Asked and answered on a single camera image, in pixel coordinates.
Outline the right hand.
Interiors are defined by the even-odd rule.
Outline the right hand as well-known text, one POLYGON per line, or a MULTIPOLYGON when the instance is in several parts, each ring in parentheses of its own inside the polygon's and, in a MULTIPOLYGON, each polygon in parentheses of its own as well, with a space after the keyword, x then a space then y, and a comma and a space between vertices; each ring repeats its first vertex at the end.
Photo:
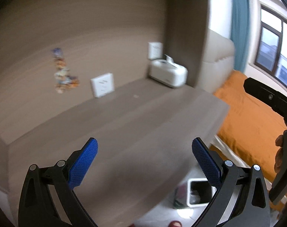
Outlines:
POLYGON ((276 156, 275 156, 275 165, 274 171, 278 174, 281 170, 282 161, 283 161, 283 135, 279 135, 275 141, 276 147, 279 147, 276 156))

